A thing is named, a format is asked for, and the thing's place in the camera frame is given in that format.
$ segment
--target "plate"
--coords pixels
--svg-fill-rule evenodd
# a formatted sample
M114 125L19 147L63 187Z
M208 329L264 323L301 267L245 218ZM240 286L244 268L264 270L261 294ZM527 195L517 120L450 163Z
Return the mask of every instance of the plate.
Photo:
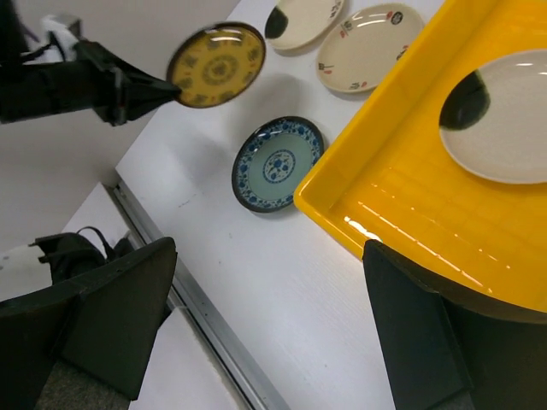
M294 190L323 154L323 137L301 117L281 117L258 128L245 141L232 170L239 202L269 213L292 203Z
M326 36L317 56L319 80L325 87L345 93L374 88L423 26L416 11L398 3L355 13Z
M280 0L264 35L276 50L294 50L318 38L338 17L345 0Z
M506 184L547 182L547 50L485 64L450 93L440 116L444 147L460 166Z
M265 58L264 38L253 26L227 21L188 38L171 59L167 80L182 89L182 105L215 107L245 91Z

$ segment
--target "table surface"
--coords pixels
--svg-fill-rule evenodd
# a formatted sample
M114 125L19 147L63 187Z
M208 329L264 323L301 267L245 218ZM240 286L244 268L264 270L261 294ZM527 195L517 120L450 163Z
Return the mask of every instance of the table surface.
M262 31L275 3L242 0L229 20ZM343 16L372 5L346 3ZM427 22L442 0L405 3ZM323 87L320 42L298 56L268 46L260 77L228 104L163 106L117 171L288 407L393 409L361 262L294 207L253 214L232 192L232 162L258 126L300 115L330 144L369 95Z

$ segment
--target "black spot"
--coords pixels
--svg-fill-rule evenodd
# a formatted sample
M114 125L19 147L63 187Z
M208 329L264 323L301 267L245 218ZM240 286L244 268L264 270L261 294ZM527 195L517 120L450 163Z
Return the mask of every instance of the black spot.
M279 38L283 35L288 25L289 19L287 16L277 7L274 7L268 17L268 21L266 21L264 35L266 38Z
M490 96L478 71L473 71L446 98L440 125L449 130L465 130L476 124L490 107Z

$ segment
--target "yellow plate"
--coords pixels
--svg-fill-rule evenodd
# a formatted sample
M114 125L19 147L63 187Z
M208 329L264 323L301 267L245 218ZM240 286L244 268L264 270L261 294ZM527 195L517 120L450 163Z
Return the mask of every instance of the yellow plate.
M218 23L179 47L169 63L167 81L182 89L179 103L192 108L214 107L245 91L265 58L264 38L254 27Z
M300 184L296 205L361 258L369 238L502 301L547 312L547 184L453 162L438 130L468 73L547 47L547 2L447 0Z

